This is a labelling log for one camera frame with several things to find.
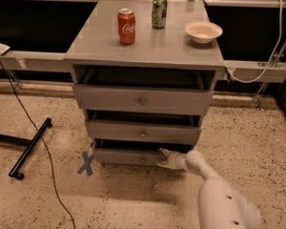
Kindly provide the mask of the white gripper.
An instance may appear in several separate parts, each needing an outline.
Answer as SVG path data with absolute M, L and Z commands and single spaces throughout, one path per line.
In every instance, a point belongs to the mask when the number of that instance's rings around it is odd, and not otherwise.
M 179 152 L 172 152 L 170 150 L 160 148 L 159 151 L 167 156 L 167 161 L 157 162 L 157 165 L 166 169 L 185 170 L 187 168 L 186 155 Z

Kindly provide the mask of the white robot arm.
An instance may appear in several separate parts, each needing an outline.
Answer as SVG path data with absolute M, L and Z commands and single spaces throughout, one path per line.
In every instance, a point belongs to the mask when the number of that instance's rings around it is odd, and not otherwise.
M 200 229 L 260 228 L 259 209 L 213 169 L 200 152 L 191 150 L 182 154 L 163 148 L 159 151 L 166 157 L 158 162 L 160 167 L 184 170 L 203 178 L 198 192 Z

